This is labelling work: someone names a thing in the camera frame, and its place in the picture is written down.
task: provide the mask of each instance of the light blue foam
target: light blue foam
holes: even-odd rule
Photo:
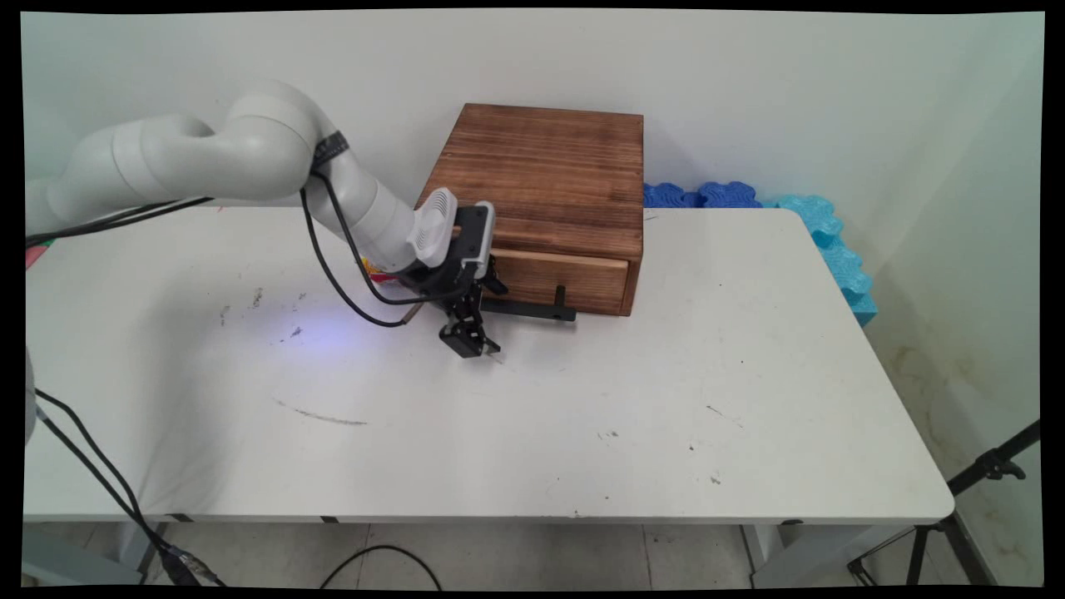
[[[843,292],[843,297],[851,306],[856,304],[872,289],[872,278],[862,272],[862,257],[847,247],[838,237],[834,238],[828,247],[818,247],[824,263],[836,279],[836,285]]]
[[[828,247],[843,230],[843,222],[833,215],[835,207],[819,195],[786,195],[776,205],[799,214],[818,247]]]
[[[863,295],[856,303],[851,304],[851,311],[854,312],[854,318],[858,320],[858,324],[862,326],[869,324],[869,321],[879,312],[876,304],[872,301],[872,295],[868,293]]]

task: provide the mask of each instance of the robotic arm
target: robotic arm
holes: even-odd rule
[[[496,293],[490,256],[495,211],[490,203],[459,208],[441,188],[417,210],[382,185],[321,108],[305,94],[263,81],[230,109],[220,131],[183,115],[97,131],[73,150],[58,179],[26,185],[27,236],[81,225],[117,210],[193,196],[271,203],[306,190],[312,216],[344,237],[329,197],[331,182],[359,253],[420,294],[458,293],[439,302],[448,317],[440,338],[463,357],[498,351],[484,333],[480,287]],[[461,227],[452,239],[455,225]],[[473,262],[471,282],[460,273]]]

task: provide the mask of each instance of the white table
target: white table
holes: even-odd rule
[[[56,242],[27,272],[27,342],[37,385],[162,520],[800,519],[849,524],[831,529],[849,543],[950,514],[796,214],[646,218],[632,317],[486,314],[494,358],[455,355],[431,308],[398,329],[362,321],[291,208]],[[375,305],[343,242],[321,240],[357,303],[404,311]],[[26,472],[24,520],[125,518],[43,426]],[[794,579],[783,557],[768,584],[774,563]]]

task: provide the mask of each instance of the wooden box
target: wooden box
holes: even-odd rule
[[[465,104],[419,204],[495,206],[505,297],[628,315],[643,257],[643,116]]]

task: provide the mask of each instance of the blue foam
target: blue foam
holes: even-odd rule
[[[854,318],[858,319],[858,324],[865,326],[876,315],[879,310],[876,310],[876,304],[873,303],[872,296],[867,293],[857,303],[851,304],[851,311],[854,312]]]
[[[739,181],[727,185],[708,181],[699,188],[699,195],[706,208],[761,208],[761,203],[754,199],[754,188]]]
[[[862,272],[862,257],[835,238],[828,247],[819,247],[824,263],[843,292],[847,303],[854,306],[872,289],[872,278]]]
[[[643,206],[645,208],[698,208],[692,194],[673,183],[649,185],[643,183]]]
[[[843,222],[833,215],[835,207],[819,195],[786,195],[776,204],[799,214],[818,247],[829,247],[843,230]]]

